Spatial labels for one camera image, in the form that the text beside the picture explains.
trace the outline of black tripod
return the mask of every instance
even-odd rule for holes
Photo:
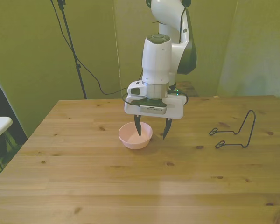
[[[73,56],[74,56],[74,59],[75,59],[76,69],[77,69],[77,72],[78,72],[78,75],[79,75],[80,84],[81,84],[81,88],[82,88],[82,91],[83,91],[84,99],[87,99],[84,84],[83,84],[83,80],[82,80],[82,76],[81,76],[81,71],[80,71],[81,65],[78,63],[77,56],[76,56],[76,53],[75,53],[75,50],[74,50],[74,45],[73,45],[73,42],[72,42],[71,36],[70,36],[70,29],[69,29],[69,26],[67,24],[66,17],[65,17],[65,14],[64,14],[65,0],[57,0],[57,2],[58,2],[58,5],[59,5],[59,9],[61,10],[61,13],[62,13],[62,17],[63,17],[64,24],[65,24],[65,27],[66,27],[67,35],[69,36],[70,48],[71,48],[71,51],[73,52]]]

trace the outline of wooden table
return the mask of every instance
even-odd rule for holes
[[[248,148],[215,149],[220,140]],[[121,100],[60,101],[0,175],[0,224],[280,224],[280,99],[191,98],[167,138],[118,139]]]

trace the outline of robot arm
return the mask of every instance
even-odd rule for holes
[[[196,67],[197,54],[190,15],[179,0],[152,0],[150,5],[153,15],[160,22],[160,34],[168,35],[172,40],[169,74],[170,86],[172,86],[175,84],[177,73],[186,75]]]
[[[145,39],[142,80],[129,85],[125,112],[135,116],[139,135],[141,116],[166,118],[165,138],[172,119],[182,118],[186,102],[185,96],[170,95],[169,88],[175,89],[177,72],[188,74],[196,67],[196,49],[189,13],[179,0],[147,0],[147,5],[160,22],[159,34]]]

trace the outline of pink bowl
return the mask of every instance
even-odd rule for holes
[[[122,143],[130,149],[141,149],[149,144],[151,137],[153,136],[153,130],[151,126],[146,123],[141,123],[141,137],[139,137],[135,123],[127,123],[123,125],[119,132],[118,136]]]

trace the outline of bowl rim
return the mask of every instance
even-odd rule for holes
[[[121,138],[120,135],[119,135],[120,130],[121,130],[124,126],[126,126],[126,125],[128,125],[128,124],[131,124],[131,123],[134,124],[134,122],[126,123],[126,124],[123,125],[123,126],[119,129],[119,131],[118,131],[118,137],[119,137],[119,139],[120,139],[122,142],[125,142],[125,143],[127,143],[127,144],[131,144],[131,145],[139,145],[139,144],[142,144],[142,143],[144,143],[144,142],[146,142],[146,141],[148,141],[148,140],[150,140],[150,139],[152,138],[152,136],[153,136],[153,129],[152,129],[152,127],[151,127],[149,124],[147,124],[147,123],[140,122],[140,124],[146,124],[146,125],[148,125],[148,126],[150,127],[150,129],[151,129],[151,135],[150,135],[146,140],[144,140],[142,143],[130,143],[130,142],[128,142],[128,141],[122,140],[122,138]]]

